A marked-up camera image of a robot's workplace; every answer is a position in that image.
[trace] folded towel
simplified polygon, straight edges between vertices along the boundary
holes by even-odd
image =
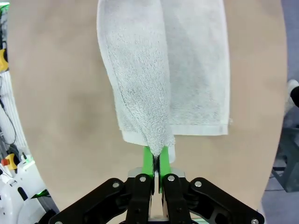
[[[105,39],[111,39],[111,35],[118,38],[105,42]],[[144,98],[152,103],[136,114],[140,117],[144,113],[142,119],[132,119],[128,110],[123,108],[128,105],[119,100],[116,93],[119,80],[110,78],[125,141],[151,147],[146,136],[152,134],[150,141],[158,138],[157,148],[162,142],[169,146],[170,161],[174,161],[171,132],[181,135],[228,133],[230,72],[222,0],[100,0],[98,37],[109,78],[125,77],[122,81],[126,85],[132,83],[132,92],[126,93],[133,94],[142,89],[141,86],[135,89],[138,77],[138,82],[144,85]],[[107,51],[117,57],[109,56]],[[134,100],[143,108],[143,102],[140,102],[143,98]],[[141,131],[141,121],[143,126],[153,127],[150,133]]]

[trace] table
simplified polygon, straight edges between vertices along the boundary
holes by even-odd
[[[228,136],[177,136],[174,167],[256,209],[284,114],[286,36],[279,0],[224,0],[233,120]],[[122,140],[96,31],[97,0],[11,1],[8,58],[29,148],[59,209],[142,165]],[[154,199],[153,216],[161,214]]]

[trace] screw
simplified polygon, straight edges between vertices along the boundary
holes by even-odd
[[[259,221],[256,218],[251,220],[251,224],[258,224],[258,223],[259,223]]]
[[[169,181],[174,181],[174,176],[169,176],[168,178],[167,178]]]
[[[202,184],[200,181],[196,181],[194,185],[199,188],[199,187],[201,187]]]
[[[118,183],[118,182],[115,182],[113,185],[112,185],[112,187],[114,187],[114,188],[118,188],[120,186],[120,184]]]
[[[142,177],[139,178],[139,180],[140,180],[141,182],[145,182],[146,177],[145,177],[145,176],[142,176]]]

